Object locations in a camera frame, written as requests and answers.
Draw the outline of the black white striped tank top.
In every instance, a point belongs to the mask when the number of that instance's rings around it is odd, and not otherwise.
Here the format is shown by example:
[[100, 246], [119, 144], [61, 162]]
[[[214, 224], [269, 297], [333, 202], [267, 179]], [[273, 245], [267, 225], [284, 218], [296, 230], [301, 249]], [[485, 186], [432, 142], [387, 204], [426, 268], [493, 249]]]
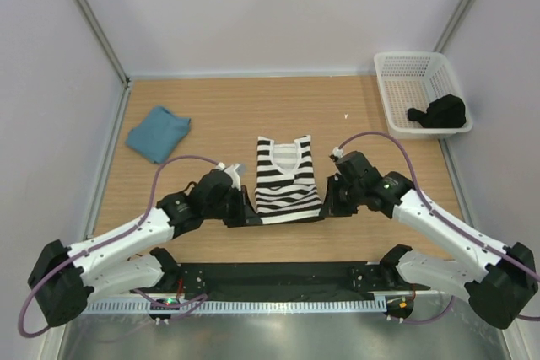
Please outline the black white striped tank top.
[[321, 219], [311, 136], [291, 143], [259, 137], [256, 146], [256, 214], [264, 225]]

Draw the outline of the teal tank top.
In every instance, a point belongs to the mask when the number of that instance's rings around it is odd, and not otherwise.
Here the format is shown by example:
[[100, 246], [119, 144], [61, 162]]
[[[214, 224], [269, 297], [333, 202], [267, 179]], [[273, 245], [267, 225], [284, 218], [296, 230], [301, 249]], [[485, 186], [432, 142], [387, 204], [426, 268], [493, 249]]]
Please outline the teal tank top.
[[191, 119], [155, 106], [128, 132], [126, 145], [153, 164], [163, 164], [189, 133]]

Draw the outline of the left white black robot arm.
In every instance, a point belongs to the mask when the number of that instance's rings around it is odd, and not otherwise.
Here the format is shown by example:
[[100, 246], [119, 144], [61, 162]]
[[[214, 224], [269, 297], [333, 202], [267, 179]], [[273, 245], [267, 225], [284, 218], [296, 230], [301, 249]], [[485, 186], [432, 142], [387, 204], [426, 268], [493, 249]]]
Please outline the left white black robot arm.
[[152, 287], [172, 291], [178, 268], [160, 244], [199, 229], [208, 219], [230, 227], [257, 224], [241, 184], [244, 171], [243, 164], [214, 168], [105, 234], [69, 246], [60, 240], [47, 244], [28, 279], [47, 327], [65, 325], [89, 304], [115, 293]]

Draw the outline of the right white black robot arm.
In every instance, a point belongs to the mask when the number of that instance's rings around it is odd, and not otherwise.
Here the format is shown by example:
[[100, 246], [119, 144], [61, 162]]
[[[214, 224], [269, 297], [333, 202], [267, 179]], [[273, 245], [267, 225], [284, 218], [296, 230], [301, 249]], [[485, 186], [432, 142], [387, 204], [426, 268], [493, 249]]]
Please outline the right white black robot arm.
[[414, 175], [381, 175], [361, 153], [335, 148], [337, 168], [327, 179], [323, 212], [347, 217], [365, 206], [420, 232], [450, 255], [448, 261], [398, 245], [384, 256], [381, 281], [431, 287], [469, 304], [489, 325], [507, 329], [538, 291], [535, 259], [522, 243], [512, 246], [479, 233], [430, 200]]

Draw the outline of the white plastic basket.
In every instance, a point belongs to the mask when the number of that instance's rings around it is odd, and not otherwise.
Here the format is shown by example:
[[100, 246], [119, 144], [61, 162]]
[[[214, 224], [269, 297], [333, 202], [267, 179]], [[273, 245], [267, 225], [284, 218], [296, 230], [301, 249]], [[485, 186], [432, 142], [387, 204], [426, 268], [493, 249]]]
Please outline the white plastic basket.
[[408, 119], [408, 110], [425, 112], [429, 104], [448, 94], [462, 98], [450, 62], [441, 53], [384, 51], [374, 56], [375, 72], [389, 133], [400, 139], [448, 138], [469, 132], [473, 119], [465, 112], [460, 128], [424, 128]]

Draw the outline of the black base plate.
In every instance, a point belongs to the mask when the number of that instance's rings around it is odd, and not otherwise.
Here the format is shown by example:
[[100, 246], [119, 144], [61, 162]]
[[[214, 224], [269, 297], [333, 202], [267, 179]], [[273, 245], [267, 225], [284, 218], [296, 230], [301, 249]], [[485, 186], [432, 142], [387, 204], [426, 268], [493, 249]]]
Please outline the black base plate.
[[174, 294], [178, 289], [187, 299], [205, 293], [210, 301], [283, 303], [357, 301], [374, 292], [429, 288], [413, 286], [377, 262], [341, 261], [184, 263], [173, 282], [143, 291]]

